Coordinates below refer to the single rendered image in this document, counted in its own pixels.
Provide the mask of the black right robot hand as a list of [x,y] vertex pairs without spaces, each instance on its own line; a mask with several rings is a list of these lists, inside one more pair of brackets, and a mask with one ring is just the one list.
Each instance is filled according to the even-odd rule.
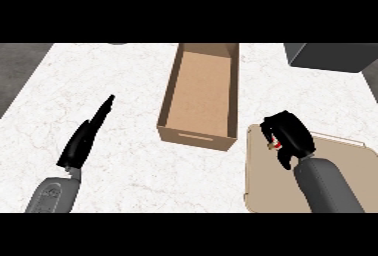
[[289,170],[291,157],[301,159],[316,151],[312,134],[297,116],[288,111],[266,117],[260,128],[267,142],[273,143],[273,139],[278,139],[281,143],[278,160],[282,167]]

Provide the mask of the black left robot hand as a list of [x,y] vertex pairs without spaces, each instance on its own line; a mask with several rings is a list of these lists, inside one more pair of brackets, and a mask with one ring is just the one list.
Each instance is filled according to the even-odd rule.
[[92,150],[97,131],[112,109],[114,99],[115,96],[111,95],[99,107],[93,118],[86,120],[77,128],[56,163],[59,167],[74,167],[77,169],[83,167]]

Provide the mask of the red and white cupcake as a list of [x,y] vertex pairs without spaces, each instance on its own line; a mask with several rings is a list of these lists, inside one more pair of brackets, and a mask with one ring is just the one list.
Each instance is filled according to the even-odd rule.
[[272,135],[272,142],[267,144],[269,150],[276,149],[279,150],[282,148],[281,142],[278,141],[275,135]]

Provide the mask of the beige tray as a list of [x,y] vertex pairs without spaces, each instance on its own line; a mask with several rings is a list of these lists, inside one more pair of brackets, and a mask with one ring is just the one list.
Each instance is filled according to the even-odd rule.
[[[337,165],[366,213],[378,213],[378,153],[363,142],[312,133],[317,158]],[[260,125],[247,132],[245,206],[254,213],[309,213],[294,173],[267,149]]]

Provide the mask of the brown cardboard box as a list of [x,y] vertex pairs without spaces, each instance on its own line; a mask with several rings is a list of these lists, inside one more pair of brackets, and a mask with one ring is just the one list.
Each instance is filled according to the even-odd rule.
[[157,129],[161,140],[227,151],[238,139],[238,43],[180,43]]

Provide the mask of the dark grey appliance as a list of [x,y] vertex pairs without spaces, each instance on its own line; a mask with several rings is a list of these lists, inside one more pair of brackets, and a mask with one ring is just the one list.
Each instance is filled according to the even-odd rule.
[[292,67],[359,73],[378,59],[378,43],[285,43]]

